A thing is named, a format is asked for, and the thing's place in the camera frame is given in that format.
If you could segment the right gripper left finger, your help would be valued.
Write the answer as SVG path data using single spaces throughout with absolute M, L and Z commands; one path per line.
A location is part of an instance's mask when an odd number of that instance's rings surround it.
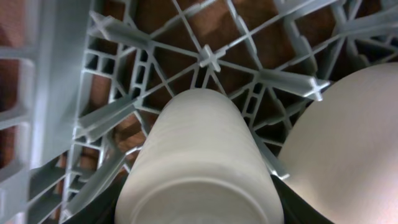
M 126 179 L 126 175 L 117 177 L 104 192 L 64 224 L 114 224 L 116 203 Z

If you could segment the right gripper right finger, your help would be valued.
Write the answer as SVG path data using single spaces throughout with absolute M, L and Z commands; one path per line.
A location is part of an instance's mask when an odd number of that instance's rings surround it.
M 285 224 L 332 224 L 277 176 L 271 175 L 284 212 Z

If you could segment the beige plate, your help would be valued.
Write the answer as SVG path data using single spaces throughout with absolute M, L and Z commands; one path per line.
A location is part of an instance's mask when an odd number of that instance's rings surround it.
M 333 223 L 396 223 L 397 64 L 329 87 L 293 126 L 279 160 L 286 184 Z

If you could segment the white cup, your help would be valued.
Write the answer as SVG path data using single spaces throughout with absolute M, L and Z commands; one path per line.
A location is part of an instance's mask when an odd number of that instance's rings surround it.
M 163 109 L 123 186 L 116 223 L 283 223 L 271 175 L 235 104 L 193 89 Z

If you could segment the grey dishwasher rack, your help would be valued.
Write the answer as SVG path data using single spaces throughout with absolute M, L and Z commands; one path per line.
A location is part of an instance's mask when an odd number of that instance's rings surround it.
M 396 61 L 396 1 L 2 1 L 1 222 L 67 221 L 192 88 L 232 100 L 286 179 L 305 110 Z

